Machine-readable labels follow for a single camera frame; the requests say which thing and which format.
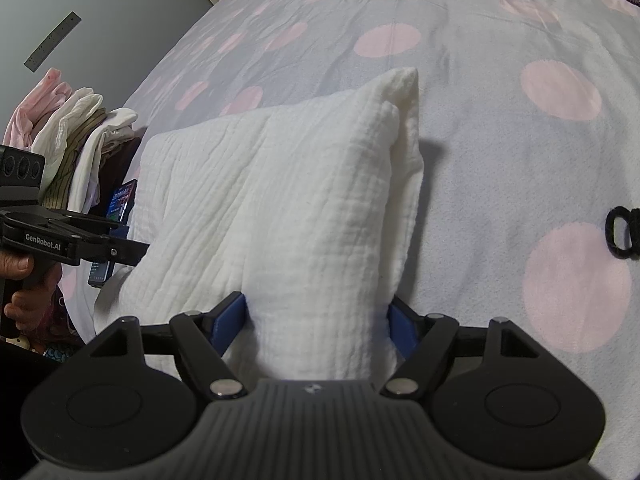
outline striped cloth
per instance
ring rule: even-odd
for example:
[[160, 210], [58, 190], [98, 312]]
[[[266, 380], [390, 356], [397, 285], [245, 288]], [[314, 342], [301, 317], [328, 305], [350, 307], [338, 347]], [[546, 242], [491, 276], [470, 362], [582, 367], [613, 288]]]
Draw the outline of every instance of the striped cloth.
[[66, 209], [69, 190], [78, 163], [78, 157], [86, 140], [107, 117], [105, 108], [98, 108], [84, 123], [80, 124], [67, 138], [65, 154], [56, 176], [44, 195], [42, 205], [49, 209]]

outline logo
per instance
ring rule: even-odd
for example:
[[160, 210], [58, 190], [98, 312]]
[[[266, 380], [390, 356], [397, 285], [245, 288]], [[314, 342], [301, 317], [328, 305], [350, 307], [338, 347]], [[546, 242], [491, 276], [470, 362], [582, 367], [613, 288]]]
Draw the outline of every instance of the logo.
[[51, 249], [52, 251], [62, 251], [62, 244], [57, 240], [47, 240], [46, 238], [41, 238], [37, 235], [30, 235], [29, 233], [24, 234], [24, 240], [30, 244], [40, 245], [41, 247]]
[[305, 390], [309, 395], [315, 395], [322, 391], [322, 386], [320, 386], [320, 384], [312, 383], [305, 386], [303, 390]]

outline polka dot bedsheet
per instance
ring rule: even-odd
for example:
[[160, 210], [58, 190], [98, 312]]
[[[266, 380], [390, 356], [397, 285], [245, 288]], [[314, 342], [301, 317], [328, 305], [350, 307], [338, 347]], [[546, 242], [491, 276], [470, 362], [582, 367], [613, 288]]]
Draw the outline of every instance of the polka dot bedsheet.
[[[425, 177], [399, 295], [464, 324], [519, 323], [605, 403], [594, 465], [633, 478], [640, 263], [613, 258], [603, 232], [610, 209], [640, 206], [626, 0], [221, 0], [126, 103], [147, 127], [128, 178], [156, 134], [400, 66], [418, 67]], [[91, 310], [86, 274], [65, 273], [70, 310]]]

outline gray wall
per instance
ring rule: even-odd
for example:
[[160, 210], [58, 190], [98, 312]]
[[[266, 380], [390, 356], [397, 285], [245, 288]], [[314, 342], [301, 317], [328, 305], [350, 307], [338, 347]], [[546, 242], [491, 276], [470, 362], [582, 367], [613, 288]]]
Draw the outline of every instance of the gray wall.
[[[74, 89], [89, 86], [117, 108], [209, 0], [0, 0], [0, 135], [14, 108], [51, 66]], [[36, 73], [25, 60], [69, 12], [81, 23]]]

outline phone screen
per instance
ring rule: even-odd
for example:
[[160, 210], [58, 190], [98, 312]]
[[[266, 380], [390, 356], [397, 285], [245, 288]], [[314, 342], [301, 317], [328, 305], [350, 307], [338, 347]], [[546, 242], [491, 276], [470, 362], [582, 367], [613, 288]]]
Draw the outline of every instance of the phone screen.
[[[115, 220], [121, 224], [126, 224], [129, 219], [129, 213], [133, 208], [134, 196], [136, 193], [137, 180], [129, 180], [126, 184], [120, 186], [111, 197], [106, 217], [109, 220]], [[129, 228], [126, 225], [110, 231], [111, 236], [126, 238]], [[88, 283], [91, 286], [100, 288], [113, 274], [113, 262], [105, 262], [103, 264], [92, 263], [89, 272]]]

